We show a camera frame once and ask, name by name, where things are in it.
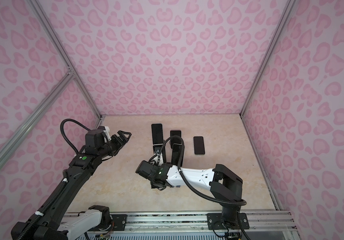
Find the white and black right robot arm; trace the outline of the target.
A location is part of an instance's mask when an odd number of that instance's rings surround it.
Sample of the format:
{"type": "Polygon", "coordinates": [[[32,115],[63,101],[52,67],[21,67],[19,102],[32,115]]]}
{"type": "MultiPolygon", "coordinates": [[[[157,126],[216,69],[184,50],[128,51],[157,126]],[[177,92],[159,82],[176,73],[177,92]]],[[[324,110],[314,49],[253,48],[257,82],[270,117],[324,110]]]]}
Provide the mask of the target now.
{"type": "Polygon", "coordinates": [[[199,197],[221,205],[220,217],[209,225],[212,230],[249,228],[246,215],[241,213],[241,208],[247,204],[242,198],[243,180],[224,165],[197,170],[142,161],[135,172],[149,180],[153,189],[162,191],[167,187],[186,186],[199,197]]]}

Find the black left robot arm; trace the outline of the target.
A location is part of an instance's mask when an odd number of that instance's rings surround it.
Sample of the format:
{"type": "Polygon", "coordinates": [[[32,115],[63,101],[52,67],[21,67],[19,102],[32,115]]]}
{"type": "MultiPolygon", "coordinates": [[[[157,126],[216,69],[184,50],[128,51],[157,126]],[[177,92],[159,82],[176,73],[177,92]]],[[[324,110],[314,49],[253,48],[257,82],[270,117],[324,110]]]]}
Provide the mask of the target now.
{"type": "Polygon", "coordinates": [[[11,230],[14,240],[68,240],[69,230],[61,230],[61,221],[80,191],[103,161],[116,156],[132,134],[118,131],[110,138],[102,129],[90,130],[85,144],[63,171],[63,179],[44,204],[26,222],[17,222],[11,230]]]}

